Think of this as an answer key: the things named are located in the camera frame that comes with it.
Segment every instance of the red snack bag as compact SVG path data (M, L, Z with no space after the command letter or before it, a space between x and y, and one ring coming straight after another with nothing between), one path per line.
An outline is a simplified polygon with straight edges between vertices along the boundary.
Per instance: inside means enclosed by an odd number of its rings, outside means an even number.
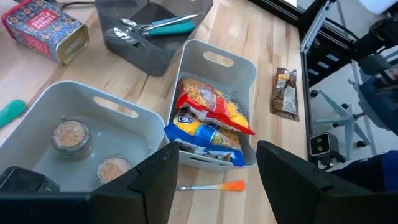
M244 134L255 134L239 105L228 95L206 83L187 77L179 81L178 87L180 95L176 102L177 109L188 108L199 121L215 123Z

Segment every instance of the brush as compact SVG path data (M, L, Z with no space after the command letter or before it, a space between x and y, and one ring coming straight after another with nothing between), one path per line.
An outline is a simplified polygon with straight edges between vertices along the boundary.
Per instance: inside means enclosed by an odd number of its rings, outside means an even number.
M242 191L244 190L244 181L237 180L232 182L224 182L222 184L214 185L202 185L202 186L180 186L175 189L176 191L182 190L232 190Z

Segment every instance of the snack bag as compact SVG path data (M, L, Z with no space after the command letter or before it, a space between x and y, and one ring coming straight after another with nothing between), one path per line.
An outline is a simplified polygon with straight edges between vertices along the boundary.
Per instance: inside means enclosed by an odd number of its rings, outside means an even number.
M244 134L255 134L241 108L228 95L193 78L183 77L178 86L177 109L187 107L200 121L216 123Z
M285 68L277 69L270 109L273 114L299 121L295 70L289 72Z
M186 109L180 110L164 131L170 141L181 143L184 151L244 165L236 132L198 121Z

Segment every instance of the white plastic bin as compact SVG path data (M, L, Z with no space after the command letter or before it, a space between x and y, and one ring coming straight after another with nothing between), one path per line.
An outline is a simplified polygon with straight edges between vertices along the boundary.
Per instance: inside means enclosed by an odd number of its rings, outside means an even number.
M213 60L205 58L205 54L212 54L215 59L223 58L231 61L227 67ZM182 77L192 77L205 82L214 88L231 96L241 107L248 121L251 120L249 105L251 99L251 87L256 80L257 70L250 61L237 55L208 45L199 40L189 40L182 50L178 75L174 83L174 95L167 122L171 122L177 113L175 102L178 98L177 83ZM251 167L257 164L256 152L250 146L250 136L239 133L239 142L245 158L245 166ZM180 164L223 172L230 169L241 168L230 162L212 159L209 157L180 151Z
M119 105L115 109L122 106L135 113L109 109L109 101ZM52 146L52 131L69 119L85 123L91 131L93 152L85 159L65 158ZM96 170L102 159L121 154L136 166L158 150L164 126L158 114L126 100L81 83L58 82L41 94L0 147L0 173L19 166L46 175L62 192L92 191L100 186Z

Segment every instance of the bin handle cutout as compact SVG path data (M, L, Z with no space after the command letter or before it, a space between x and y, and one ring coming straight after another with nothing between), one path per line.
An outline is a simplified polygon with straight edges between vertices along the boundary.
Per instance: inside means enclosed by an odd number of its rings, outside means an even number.
M135 48L138 49L138 50L146 51L145 45L142 44L142 43L140 43L140 42L137 42L137 43L135 43L135 44L132 44L132 46L135 47Z
M205 53L203 53L203 57L206 60L217 63L224 67L231 67L232 65L234 65L234 61L232 59L216 54L214 52L206 51Z
M132 110L130 108L127 108L125 106L122 106L120 104L117 104L115 102L112 102L110 100L104 99L99 96L94 96L93 100L96 104L98 104L102 107L105 107L109 110L120 112L120 113L130 116L132 118L138 118L138 113L135 110Z
M207 163L211 163L210 161L206 161L204 159L198 159L198 158L194 158L194 157L189 157L190 159L196 160L196 161L200 161L200 162L207 162Z

